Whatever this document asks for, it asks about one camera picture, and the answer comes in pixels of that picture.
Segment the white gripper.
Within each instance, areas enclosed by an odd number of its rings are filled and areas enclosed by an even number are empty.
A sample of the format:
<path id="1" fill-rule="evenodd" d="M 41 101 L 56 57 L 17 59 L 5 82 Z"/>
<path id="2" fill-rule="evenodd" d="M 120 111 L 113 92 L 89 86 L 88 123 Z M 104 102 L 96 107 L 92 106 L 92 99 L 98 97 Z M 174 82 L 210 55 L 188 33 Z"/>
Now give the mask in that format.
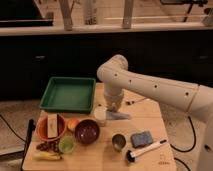
<path id="1" fill-rule="evenodd" d="M 123 98 L 124 98 L 123 93 L 116 95 L 116 96 L 112 96 L 112 95 L 105 93 L 104 99 L 106 101 L 106 108 L 109 111 L 117 112 L 121 107 L 121 103 L 122 103 Z"/>

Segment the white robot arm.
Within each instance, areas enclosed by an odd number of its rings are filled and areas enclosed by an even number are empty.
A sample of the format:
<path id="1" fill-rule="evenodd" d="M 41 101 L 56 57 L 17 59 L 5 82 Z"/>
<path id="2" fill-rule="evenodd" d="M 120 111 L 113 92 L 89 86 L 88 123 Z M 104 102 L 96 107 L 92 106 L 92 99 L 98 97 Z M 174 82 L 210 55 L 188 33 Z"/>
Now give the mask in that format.
<path id="1" fill-rule="evenodd" d="M 108 110 L 118 111 L 129 90 L 191 114 L 206 124 L 196 171 L 213 171 L 213 88 L 195 83 L 142 75 L 128 70 L 128 61 L 114 55 L 97 69 L 104 83 Z"/>

